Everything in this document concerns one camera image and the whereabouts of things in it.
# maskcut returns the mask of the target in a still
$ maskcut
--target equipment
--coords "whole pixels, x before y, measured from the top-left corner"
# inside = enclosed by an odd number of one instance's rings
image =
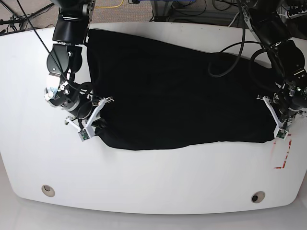
[[[52,106],[60,106],[74,115],[78,120],[79,127],[76,124],[74,126],[77,127],[81,139],[86,140],[93,136],[89,125],[99,125],[99,123],[95,124],[93,120],[97,121],[96,115],[103,105],[110,101],[110,99],[99,98],[90,93],[92,90],[90,82],[83,84],[74,82],[75,73],[82,65],[82,48],[78,45],[86,45],[86,35],[95,1],[52,0],[52,2],[59,6],[58,22],[53,34],[53,41],[58,43],[53,45],[47,59],[50,74],[47,78],[45,99]],[[303,109],[307,108],[305,58],[294,42],[290,40],[291,35],[276,12],[281,5],[281,0],[269,2],[265,0],[237,0],[237,5],[241,16],[244,17],[262,47],[251,58],[249,74],[255,84],[274,93],[272,98],[265,95],[260,95],[259,98],[265,101],[274,116],[277,124],[275,136],[285,138],[295,116],[305,114]],[[244,32],[243,26],[238,59],[245,43]],[[253,61],[259,54],[265,52],[276,71],[275,82],[279,87],[268,88],[257,81],[257,76],[253,76]],[[212,76],[222,77],[225,74]],[[97,107],[93,110],[96,102],[98,102]],[[72,124],[72,119],[68,118],[66,121]]]

